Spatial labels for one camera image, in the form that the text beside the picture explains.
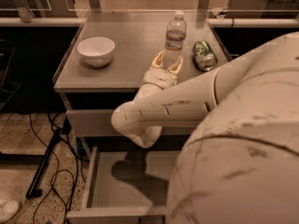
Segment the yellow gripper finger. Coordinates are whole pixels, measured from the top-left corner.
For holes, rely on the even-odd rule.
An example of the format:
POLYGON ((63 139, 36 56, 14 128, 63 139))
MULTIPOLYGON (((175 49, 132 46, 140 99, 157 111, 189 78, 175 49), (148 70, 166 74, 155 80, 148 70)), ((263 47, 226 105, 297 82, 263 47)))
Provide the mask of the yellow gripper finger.
POLYGON ((178 83, 178 74, 181 70, 183 64, 183 58, 179 57, 172 65, 167 68, 167 71, 171 74, 174 79, 174 83, 178 83))
POLYGON ((156 57, 152 60, 150 67, 151 68, 162 68, 163 67, 163 56, 164 52, 160 51, 156 57))

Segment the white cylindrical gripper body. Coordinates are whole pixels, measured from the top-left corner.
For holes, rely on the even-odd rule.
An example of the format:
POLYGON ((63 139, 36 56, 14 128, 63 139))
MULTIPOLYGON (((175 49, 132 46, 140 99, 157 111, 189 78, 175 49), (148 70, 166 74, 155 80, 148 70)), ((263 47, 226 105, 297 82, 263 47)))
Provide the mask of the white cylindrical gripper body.
POLYGON ((143 76, 142 84, 136 94, 136 98, 145 98, 154 93, 163 91, 177 84, 170 72, 160 68, 149 69, 143 76))

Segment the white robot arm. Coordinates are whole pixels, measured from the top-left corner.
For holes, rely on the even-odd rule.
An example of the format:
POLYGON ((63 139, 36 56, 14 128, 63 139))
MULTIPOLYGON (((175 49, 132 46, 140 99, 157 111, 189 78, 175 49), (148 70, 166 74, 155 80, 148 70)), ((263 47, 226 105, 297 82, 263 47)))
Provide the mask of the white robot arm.
POLYGON ((299 33, 164 91, 143 88, 111 123, 141 147, 192 127, 166 224, 299 224, 299 33))

